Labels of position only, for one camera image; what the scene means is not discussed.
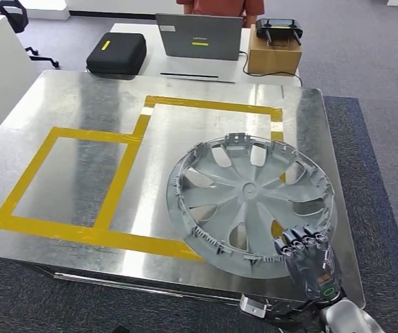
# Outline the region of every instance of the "cardboard box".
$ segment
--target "cardboard box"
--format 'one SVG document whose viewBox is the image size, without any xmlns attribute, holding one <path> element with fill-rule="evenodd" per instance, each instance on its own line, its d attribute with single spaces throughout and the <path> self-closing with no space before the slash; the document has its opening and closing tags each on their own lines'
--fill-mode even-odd
<svg viewBox="0 0 398 333">
<path fill-rule="evenodd" d="M 296 73 L 302 54 L 295 40 L 277 40 L 275 45 L 268 46 L 266 40 L 256 36 L 256 26 L 251 26 L 250 43 L 248 47 L 248 69 L 250 74 L 267 74 L 278 71 Z"/>
</svg>

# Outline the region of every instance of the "black office chair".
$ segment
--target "black office chair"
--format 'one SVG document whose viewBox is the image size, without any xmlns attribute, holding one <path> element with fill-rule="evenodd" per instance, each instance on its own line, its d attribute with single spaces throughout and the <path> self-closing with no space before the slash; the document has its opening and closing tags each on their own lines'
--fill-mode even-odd
<svg viewBox="0 0 398 333">
<path fill-rule="evenodd" d="M 8 12 L 5 7 L 15 7 L 21 10 L 21 14 L 15 12 Z M 29 18 L 27 17 L 27 11 L 24 6 L 21 5 L 19 0 L 1 0 L 0 1 L 0 13 L 8 18 L 9 24 L 14 29 L 15 33 L 22 33 L 24 29 L 29 24 Z M 33 61 L 50 61 L 52 63 L 52 66 L 55 68 L 59 68 L 60 63 L 58 61 L 54 60 L 52 58 L 46 57 L 38 57 L 38 50 L 34 50 L 32 47 L 26 47 L 26 51 L 31 51 L 30 56 L 31 60 Z"/>
</svg>

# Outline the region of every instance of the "orange shirt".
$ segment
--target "orange shirt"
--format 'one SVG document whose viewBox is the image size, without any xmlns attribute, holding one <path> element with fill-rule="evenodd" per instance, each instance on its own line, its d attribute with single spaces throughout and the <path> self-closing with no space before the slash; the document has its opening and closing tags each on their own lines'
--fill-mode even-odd
<svg viewBox="0 0 398 333">
<path fill-rule="evenodd" d="M 263 0 L 177 0 L 179 5 L 194 4 L 193 14 L 213 16 L 262 15 Z"/>
</svg>

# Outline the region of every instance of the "black carrying case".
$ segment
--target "black carrying case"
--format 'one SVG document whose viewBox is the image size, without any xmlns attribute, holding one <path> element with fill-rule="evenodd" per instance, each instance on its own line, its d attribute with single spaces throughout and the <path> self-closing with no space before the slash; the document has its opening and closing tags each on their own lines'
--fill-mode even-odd
<svg viewBox="0 0 398 333">
<path fill-rule="evenodd" d="M 140 33 L 106 33 L 86 65 L 92 73 L 137 75 L 146 56 L 146 41 Z"/>
</svg>

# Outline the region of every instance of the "green indicator light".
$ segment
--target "green indicator light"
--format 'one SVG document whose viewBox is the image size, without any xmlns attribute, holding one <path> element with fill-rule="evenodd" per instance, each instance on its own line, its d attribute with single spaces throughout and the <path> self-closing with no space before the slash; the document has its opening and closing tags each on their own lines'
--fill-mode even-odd
<svg viewBox="0 0 398 333">
<path fill-rule="evenodd" d="M 331 294 L 333 294 L 334 292 L 334 288 L 334 287 L 331 287 L 331 288 L 328 288 L 328 289 L 325 289 L 325 291 L 322 292 L 322 294 L 325 297 L 327 296 L 330 296 Z"/>
</svg>

